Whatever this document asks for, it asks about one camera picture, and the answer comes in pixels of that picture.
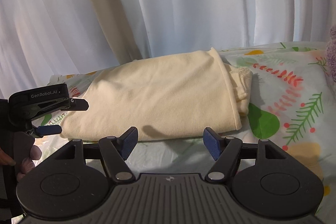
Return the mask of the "left hand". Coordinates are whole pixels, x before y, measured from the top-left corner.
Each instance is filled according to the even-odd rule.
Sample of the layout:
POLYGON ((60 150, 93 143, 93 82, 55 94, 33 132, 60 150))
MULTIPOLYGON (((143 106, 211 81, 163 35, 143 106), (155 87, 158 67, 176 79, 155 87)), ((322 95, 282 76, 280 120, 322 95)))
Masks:
MULTIPOLYGON (((34 161, 41 159, 42 151, 36 145, 33 145, 30 149, 29 157, 22 160, 20 163, 20 171, 17 174, 17 181, 20 181, 26 174, 35 168, 34 161)), ((2 149, 0 149, 1 165, 15 166, 16 162, 9 155, 7 155, 2 149)))

